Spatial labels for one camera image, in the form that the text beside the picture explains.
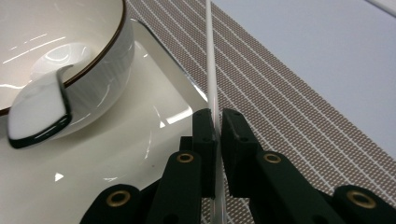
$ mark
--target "white rod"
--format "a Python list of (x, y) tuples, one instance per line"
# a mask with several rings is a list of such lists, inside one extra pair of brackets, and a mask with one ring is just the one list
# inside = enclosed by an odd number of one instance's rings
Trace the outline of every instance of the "white rod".
[(220, 146), (218, 84), (216, 80), (215, 45), (213, 41), (211, 1), (206, 0), (206, 64), (207, 64), (207, 94), (208, 107), (212, 113), (216, 137), (219, 140), (216, 148), (216, 198), (211, 201), (210, 222), (226, 224), (227, 211), (225, 207), (223, 169)]

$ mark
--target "placemat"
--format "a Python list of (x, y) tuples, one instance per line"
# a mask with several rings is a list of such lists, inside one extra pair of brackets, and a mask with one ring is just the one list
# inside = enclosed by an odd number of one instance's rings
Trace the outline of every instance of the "placemat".
[[(131, 17), (206, 92), (205, 0), (128, 4)], [(262, 147), (287, 156), (315, 188), (332, 194), (337, 186), (358, 185), (396, 206), (396, 161), (214, 4), (212, 13), (219, 108), (244, 114)], [(254, 223), (248, 199), (227, 195), (226, 202), (228, 223)], [(209, 222), (204, 200), (202, 223)]]

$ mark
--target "white table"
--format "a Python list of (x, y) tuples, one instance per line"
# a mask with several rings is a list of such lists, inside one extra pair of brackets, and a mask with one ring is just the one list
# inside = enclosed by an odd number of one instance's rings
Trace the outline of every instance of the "white table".
[(396, 160), (396, 18), (358, 0), (213, 0)]

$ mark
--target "ceramic tray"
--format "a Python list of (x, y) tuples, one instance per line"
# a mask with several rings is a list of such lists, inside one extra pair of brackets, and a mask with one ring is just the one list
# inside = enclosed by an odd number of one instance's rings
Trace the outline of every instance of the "ceramic tray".
[(139, 189), (161, 177), (205, 96), (140, 22), (128, 87), (101, 118), (76, 133), (16, 150), (0, 118), (0, 223), (79, 223), (116, 184)]

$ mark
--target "gold rivet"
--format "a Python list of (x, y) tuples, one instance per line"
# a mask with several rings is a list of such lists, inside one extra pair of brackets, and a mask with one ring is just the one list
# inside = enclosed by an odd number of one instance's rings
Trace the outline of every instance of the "gold rivet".
[[(122, 197), (121, 200), (114, 200), (114, 197), (120, 195)], [(106, 202), (107, 205), (110, 207), (120, 207), (128, 203), (128, 201), (131, 199), (131, 194), (126, 191), (126, 190), (117, 190), (112, 192), (110, 195), (108, 195)]]
[(194, 160), (194, 157), (189, 153), (183, 153), (177, 156), (177, 160), (185, 163)]
[(376, 207), (376, 202), (374, 199), (372, 199), (370, 196), (368, 196), (365, 193), (362, 193), (357, 190), (350, 190), (346, 193), (347, 198), (352, 201), (354, 204), (363, 207), (363, 208), (368, 208), (372, 209)]
[(282, 159), (280, 159), (279, 156), (277, 156), (276, 154), (273, 154), (273, 153), (265, 154), (264, 159), (271, 163), (280, 163), (282, 161)]

